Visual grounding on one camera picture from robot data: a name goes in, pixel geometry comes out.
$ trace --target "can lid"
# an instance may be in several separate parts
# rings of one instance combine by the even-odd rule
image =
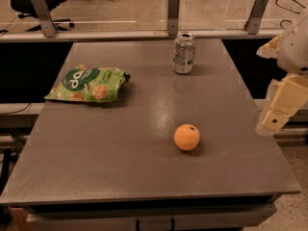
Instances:
[[[189,40],[194,39],[192,33],[180,33],[180,34],[178,34],[177,37],[178,37],[180,40],[183,40],[183,41],[189,41]]]

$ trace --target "drawer handle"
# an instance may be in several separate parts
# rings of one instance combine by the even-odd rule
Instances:
[[[168,231],[174,231],[175,229],[175,221],[174,218],[171,219],[171,229]],[[136,231],[141,231],[141,222],[136,220]]]

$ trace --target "metal post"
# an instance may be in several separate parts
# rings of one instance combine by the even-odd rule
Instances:
[[[31,0],[39,19],[41,30],[45,37],[54,37],[58,31],[53,22],[45,0]]]
[[[259,33],[263,13],[269,0],[255,0],[249,19],[244,28],[250,35]]]
[[[168,0],[167,4],[167,33],[177,35],[179,23],[180,0]]]

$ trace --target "silver can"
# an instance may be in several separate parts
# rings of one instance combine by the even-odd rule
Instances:
[[[195,39],[192,33],[179,33],[174,41],[173,70],[189,73],[193,70]]]

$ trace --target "glass partition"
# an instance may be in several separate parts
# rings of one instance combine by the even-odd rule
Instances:
[[[255,0],[180,0],[179,30],[243,29]],[[262,29],[287,26],[308,0],[269,0]],[[168,0],[66,0],[51,11],[53,19],[70,18],[69,32],[165,31]],[[0,0],[0,30],[24,32],[39,24],[36,18],[19,18],[10,0]]]

